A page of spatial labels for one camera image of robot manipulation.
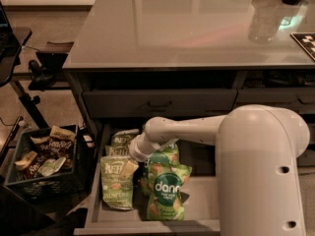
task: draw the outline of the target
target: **basket of snacks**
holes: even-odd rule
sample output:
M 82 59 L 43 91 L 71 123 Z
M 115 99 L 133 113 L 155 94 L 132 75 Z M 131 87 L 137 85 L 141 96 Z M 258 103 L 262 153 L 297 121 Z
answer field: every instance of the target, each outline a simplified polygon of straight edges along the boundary
M 23 132 L 5 185 L 29 202 L 73 195 L 86 188 L 88 162 L 76 125 Z

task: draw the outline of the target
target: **floor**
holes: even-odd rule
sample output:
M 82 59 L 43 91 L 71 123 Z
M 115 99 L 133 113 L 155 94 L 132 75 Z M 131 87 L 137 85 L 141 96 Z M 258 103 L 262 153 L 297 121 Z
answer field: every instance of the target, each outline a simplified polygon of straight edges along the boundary
M 21 65 L 16 72 L 26 72 L 31 59 L 36 59 L 33 48 L 41 48 L 47 41 L 65 42 L 73 41 L 80 32 L 88 11 L 9 11 L 8 17 L 13 27 L 30 27 L 32 36 L 27 47 L 22 51 Z M 77 124 L 83 126 L 83 120 L 77 104 L 69 90 L 28 91 L 31 81 L 23 81 L 22 85 L 31 97 L 39 95 L 40 104 L 37 106 L 48 125 L 65 126 Z M 10 85 L 0 88 L 0 148 L 4 145 L 11 129 L 19 116 L 23 116 L 29 127 L 37 126 Z M 0 169 L 5 176 L 11 160 L 13 150 Z M 299 172 L 314 172 L 313 167 L 300 168 Z M 304 207 L 304 218 L 307 236 L 315 235 L 315 175 L 300 175 L 301 195 Z M 37 206 L 55 219 L 62 218 L 76 206 L 84 206 L 85 197 L 76 197 L 52 204 Z

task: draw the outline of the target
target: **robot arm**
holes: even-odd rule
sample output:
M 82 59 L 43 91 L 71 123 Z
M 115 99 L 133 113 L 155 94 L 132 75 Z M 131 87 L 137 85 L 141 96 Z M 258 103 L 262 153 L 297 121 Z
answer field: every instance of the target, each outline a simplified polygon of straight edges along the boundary
M 214 145 L 221 235 L 304 236 L 296 158 L 309 137 L 295 112 L 247 105 L 218 117 L 153 118 L 129 149 L 144 161 L 172 139 Z

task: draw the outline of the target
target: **plastic crate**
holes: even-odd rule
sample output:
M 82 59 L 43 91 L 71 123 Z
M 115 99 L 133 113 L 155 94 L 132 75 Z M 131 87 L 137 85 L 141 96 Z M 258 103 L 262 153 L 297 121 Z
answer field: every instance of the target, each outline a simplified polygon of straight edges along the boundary
M 35 203 L 74 195 L 86 188 L 89 169 L 89 152 L 83 137 L 76 125 L 61 127 L 76 133 L 73 147 L 73 167 L 70 171 L 56 173 L 48 177 L 37 177 L 28 180 L 21 179 L 21 173 L 16 169 L 15 161 L 20 160 L 30 150 L 36 151 L 33 137 L 44 137 L 50 134 L 50 128 L 24 132 L 20 135 L 14 155 L 12 157 L 5 185 L 23 199 Z

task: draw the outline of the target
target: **drawer handle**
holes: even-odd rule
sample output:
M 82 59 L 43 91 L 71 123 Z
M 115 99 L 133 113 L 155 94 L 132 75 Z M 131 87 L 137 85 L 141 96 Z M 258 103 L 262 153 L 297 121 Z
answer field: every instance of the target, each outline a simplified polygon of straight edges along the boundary
M 297 98 L 298 102 L 301 103 L 302 105 L 315 105 L 315 101 L 310 101 L 310 102 L 304 102 L 301 98 Z
M 148 101 L 148 106 L 150 108 L 150 111 L 152 112 L 165 112 L 167 108 L 171 107 L 172 102 L 169 101 L 166 104 L 162 105 L 153 105 Z

